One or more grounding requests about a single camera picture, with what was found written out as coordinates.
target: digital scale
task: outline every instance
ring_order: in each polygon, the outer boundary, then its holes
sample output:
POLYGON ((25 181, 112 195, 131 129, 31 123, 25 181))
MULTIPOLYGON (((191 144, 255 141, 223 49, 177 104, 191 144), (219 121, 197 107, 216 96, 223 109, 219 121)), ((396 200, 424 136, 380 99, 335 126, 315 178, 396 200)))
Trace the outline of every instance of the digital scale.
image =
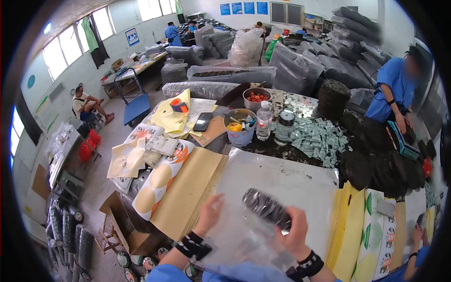
POLYGON ((401 131, 399 130, 398 124, 396 124, 396 122, 389 120, 388 124, 388 132, 399 154, 411 158, 414 161, 417 160, 420 154, 418 144, 415 142, 413 145, 409 145, 404 140, 404 136, 401 134, 401 131))

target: blue sign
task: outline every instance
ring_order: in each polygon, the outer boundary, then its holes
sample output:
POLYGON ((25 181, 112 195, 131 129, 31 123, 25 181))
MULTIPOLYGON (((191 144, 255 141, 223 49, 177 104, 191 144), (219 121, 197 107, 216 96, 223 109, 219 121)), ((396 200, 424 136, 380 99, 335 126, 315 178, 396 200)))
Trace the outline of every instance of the blue sign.
POLYGON ((232 3, 232 14, 242 14, 243 13, 243 6, 241 5, 241 2, 238 3, 232 3))
POLYGON ((254 2, 244 3, 244 13, 245 14, 255 14, 254 2))
POLYGON ((135 28, 132 28, 129 31, 126 31, 125 35, 127 36, 127 40, 129 41, 130 46, 139 42, 138 34, 136 33, 135 28))
POLYGON ((268 2, 257 2, 257 14, 268 14, 268 2))
POLYGON ((230 15, 230 4, 220 4, 219 5, 221 8, 221 16, 228 16, 230 15))

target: pile of packets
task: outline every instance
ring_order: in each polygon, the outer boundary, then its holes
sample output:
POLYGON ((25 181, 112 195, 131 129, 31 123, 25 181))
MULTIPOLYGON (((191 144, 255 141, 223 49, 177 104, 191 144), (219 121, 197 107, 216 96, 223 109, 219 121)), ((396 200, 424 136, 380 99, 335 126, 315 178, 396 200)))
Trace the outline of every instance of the pile of packets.
POLYGON ((323 167, 335 168, 338 162, 336 153, 344 152, 349 140, 330 120, 296 118, 290 141, 307 157, 321 160, 323 167))
POLYGON ((230 119, 233 122, 226 126, 226 128, 230 131, 246 131, 253 127, 257 122, 257 119, 252 118, 251 116, 247 116, 245 119, 235 119, 233 117, 230 117, 230 119))

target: hand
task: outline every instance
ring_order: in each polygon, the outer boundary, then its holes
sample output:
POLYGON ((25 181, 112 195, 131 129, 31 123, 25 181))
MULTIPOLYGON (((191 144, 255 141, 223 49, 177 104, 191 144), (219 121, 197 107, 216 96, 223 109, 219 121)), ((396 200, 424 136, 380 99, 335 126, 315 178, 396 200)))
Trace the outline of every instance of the hand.
POLYGON ((210 196, 201 206, 199 221, 193 232, 199 237, 204 237, 218 221, 224 204, 224 194, 210 196))
POLYGON ((414 125, 412 124, 412 120, 410 119, 410 113, 407 113, 405 115, 405 123, 410 126, 410 128, 414 128, 414 125))
POLYGON ((291 217, 291 229, 287 235, 282 235, 281 229, 274 226, 277 241, 284 246, 298 261, 305 260, 312 251, 305 245, 308 224, 305 212, 295 207, 286 207, 285 211, 291 217))
POLYGON ((399 130, 401 130, 402 134, 405 134, 405 121, 404 116, 401 113, 395 114, 396 124, 398 124, 399 130))

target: curtain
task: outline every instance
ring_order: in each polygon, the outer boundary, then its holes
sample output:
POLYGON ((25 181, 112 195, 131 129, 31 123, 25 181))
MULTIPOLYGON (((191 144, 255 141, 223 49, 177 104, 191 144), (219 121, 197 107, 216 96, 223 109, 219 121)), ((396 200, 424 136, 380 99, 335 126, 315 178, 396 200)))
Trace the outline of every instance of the curtain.
POLYGON ((20 119, 22 120, 25 131, 28 136, 30 136, 33 143, 37 146, 39 142, 39 136, 41 136, 42 130, 37 125, 34 120, 30 110, 28 109, 27 103, 25 102, 25 98, 23 97, 22 91, 19 91, 19 95, 16 98, 16 110, 19 114, 20 119))
POLYGON ((92 14, 90 14, 88 17, 89 21, 91 22, 92 32, 94 33, 97 44, 99 45, 99 48, 91 52, 91 56, 92 59, 94 60, 94 63, 96 64, 97 69, 99 69, 99 66, 103 65, 105 60, 110 56, 108 56, 108 53, 105 50, 105 46, 103 45, 103 42, 100 39, 99 31, 97 30, 97 25, 96 21, 94 20, 94 17, 92 16, 92 14))

